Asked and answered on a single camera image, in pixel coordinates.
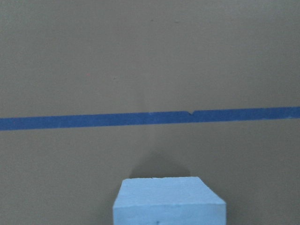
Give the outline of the light blue foam block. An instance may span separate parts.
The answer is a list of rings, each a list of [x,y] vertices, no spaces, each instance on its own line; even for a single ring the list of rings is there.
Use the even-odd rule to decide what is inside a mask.
[[[122,181],[115,225],[225,225],[226,202],[198,177]]]

